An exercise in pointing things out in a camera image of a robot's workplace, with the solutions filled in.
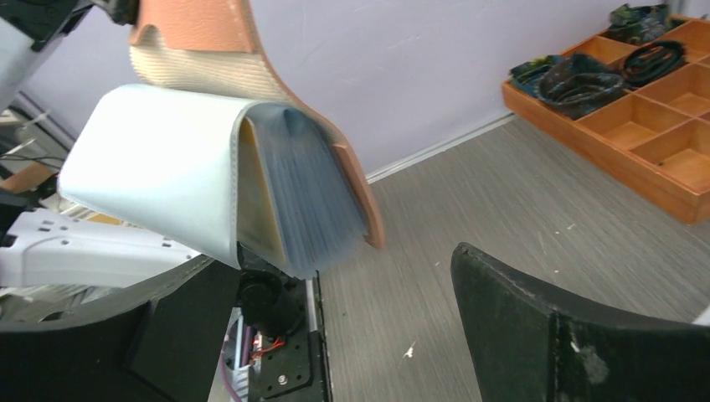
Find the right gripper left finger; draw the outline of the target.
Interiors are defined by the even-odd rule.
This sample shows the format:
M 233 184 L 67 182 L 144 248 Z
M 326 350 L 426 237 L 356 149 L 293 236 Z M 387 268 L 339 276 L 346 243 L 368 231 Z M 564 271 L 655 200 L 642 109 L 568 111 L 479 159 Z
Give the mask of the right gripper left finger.
M 60 319 L 3 322 L 2 400 L 207 400 L 239 279 L 199 256 Z

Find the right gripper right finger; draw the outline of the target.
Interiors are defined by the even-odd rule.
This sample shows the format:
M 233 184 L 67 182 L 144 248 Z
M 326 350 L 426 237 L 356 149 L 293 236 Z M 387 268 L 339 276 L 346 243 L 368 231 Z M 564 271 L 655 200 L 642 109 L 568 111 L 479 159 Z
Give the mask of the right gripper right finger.
M 709 329 L 579 296 L 460 243 L 451 279 L 485 401 L 706 401 Z

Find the pink leather card holder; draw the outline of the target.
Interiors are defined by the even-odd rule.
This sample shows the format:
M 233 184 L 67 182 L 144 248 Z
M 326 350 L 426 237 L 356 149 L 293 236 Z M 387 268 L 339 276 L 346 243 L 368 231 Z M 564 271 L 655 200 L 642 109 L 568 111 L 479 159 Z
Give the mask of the pink leather card holder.
M 137 84 L 103 95 L 59 191 L 233 267 L 310 279 L 385 242 L 356 153 L 269 61 L 248 1 L 100 1 Z

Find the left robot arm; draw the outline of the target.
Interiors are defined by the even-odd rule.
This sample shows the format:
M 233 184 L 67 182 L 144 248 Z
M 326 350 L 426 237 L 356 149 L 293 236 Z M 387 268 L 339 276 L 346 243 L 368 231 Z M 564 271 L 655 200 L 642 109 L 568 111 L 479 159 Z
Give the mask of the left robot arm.
M 143 3 L 131 59 L 139 84 L 97 104 L 59 177 L 63 195 L 128 220 L 122 228 L 52 212 L 23 212 L 1 251 L 8 286 L 112 286 L 118 293 L 53 322 L 5 322 L 5 352 L 121 335 L 218 336 L 254 281 L 273 295 L 281 283 L 238 261 L 244 200 L 240 136 L 259 111 L 301 111 L 260 50 L 250 6 Z

